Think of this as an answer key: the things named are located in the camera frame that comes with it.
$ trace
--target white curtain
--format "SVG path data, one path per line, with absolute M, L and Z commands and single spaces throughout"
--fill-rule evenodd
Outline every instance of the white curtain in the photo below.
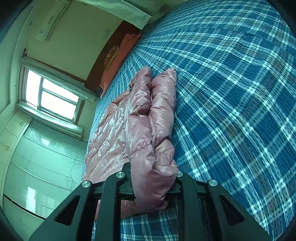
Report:
M 143 29 L 152 16 L 166 5 L 161 0 L 78 0 L 109 12 Z
M 20 62 L 23 66 L 41 75 L 44 79 L 47 79 L 56 85 L 70 91 L 86 102 L 95 102 L 96 95 L 92 91 L 85 88 L 84 84 L 80 83 L 79 81 L 27 56 L 21 58 Z
M 70 136 L 73 136 L 75 138 L 81 139 L 83 128 L 79 127 L 77 125 L 74 125 L 72 123 L 60 120 L 58 118 L 55 118 L 51 115 L 48 115 L 47 113 L 44 113 L 42 111 L 39 111 L 28 104 L 20 101 L 17 104 L 17 107 L 27 113 L 28 115 L 32 116 L 34 119 L 56 129 L 59 130 L 65 134 L 68 134 Z

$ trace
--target wall-mounted air conditioner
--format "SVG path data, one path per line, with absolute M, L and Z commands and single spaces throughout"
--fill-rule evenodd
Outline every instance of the wall-mounted air conditioner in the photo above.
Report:
M 36 38 L 40 41 L 49 40 L 55 26 L 59 19 L 70 5 L 68 0 L 56 0 L 48 14 L 46 15 L 43 23 L 41 24 Z

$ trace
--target bed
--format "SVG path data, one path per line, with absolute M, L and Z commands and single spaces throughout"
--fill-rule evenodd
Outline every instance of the bed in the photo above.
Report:
M 147 26 L 105 96 L 143 66 L 177 71 L 175 161 L 216 179 L 276 240 L 296 212 L 296 40 L 265 0 L 191 0 Z M 169 208 L 121 221 L 122 240 L 178 240 Z

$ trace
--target window frame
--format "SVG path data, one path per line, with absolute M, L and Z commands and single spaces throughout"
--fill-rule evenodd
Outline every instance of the window frame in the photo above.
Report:
M 43 88 L 43 80 L 44 80 L 44 78 L 42 76 L 40 76 L 41 79 L 40 79 L 39 93 L 38 93 L 38 105 L 35 106 L 35 105 L 33 105 L 33 104 L 26 101 L 26 87 L 27 87 L 27 79 L 28 79 L 28 71 L 29 70 L 30 69 L 28 69 L 28 68 L 26 68 L 24 66 L 21 66 L 20 78 L 19 78 L 19 91 L 18 91 L 19 92 L 19 101 L 22 101 L 22 102 L 26 103 L 27 105 L 31 106 L 32 108 L 37 109 L 39 111 L 42 111 L 42 112 L 44 112 L 44 113 L 46 113 L 48 115 L 51 115 L 51 116 L 53 116 L 55 118 L 58 118 L 60 120 L 63 120 L 63 121 L 66 121 L 66 122 L 77 125 L 85 101 L 83 99 L 79 98 L 77 103 L 76 103 L 76 102 L 74 102 L 72 100 L 69 100 L 69 99 L 67 99 L 67 98 L 65 98 L 65 97 L 63 97 L 63 96 L 61 96 L 59 94 L 56 94 L 56 93 L 54 93 L 54 92 L 52 92 L 50 90 L 44 89 Z M 64 101 L 68 102 L 68 103 L 71 103 L 71 104 L 75 105 L 76 109 L 75 109 L 75 112 L 74 112 L 73 119 L 69 119 L 69 118 L 64 117 L 62 115 L 59 115 L 59 114 L 57 114 L 57 113 L 55 113 L 55 112 L 53 112 L 53 111 L 51 111 L 51 110 L 49 110 L 47 108 L 42 107 L 41 106 L 41 98 L 42 98 L 43 91 L 47 92 L 47 93 L 49 93 L 49 94 L 51 94 L 51 95 L 53 95 L 53 96 L 55 96 L 55 97 L 57 97 L 59 99 L 62 99 Z

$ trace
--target brown wooden headboard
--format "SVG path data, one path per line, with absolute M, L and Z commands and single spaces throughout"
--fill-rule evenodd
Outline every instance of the brown wooden headboard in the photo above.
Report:
M 89 90 L 97 93 L 100 89 L 101 78 L 104 72 L 104 60 L 109 52 L 109 50 L 114 45 L 120 45 L 124 36 L 129 34 L 138 34 L 140 29 L 135 27 L 133 24 L 122 21 L 122 23 L 118 26 L 112 36 L 109 38 L 108 42 L 105 44 L 104 48 L 102 49 L 101 53 L 99 54 L 96 62 L 94 63 L 87 80 L 85 82 L 85 87 Z

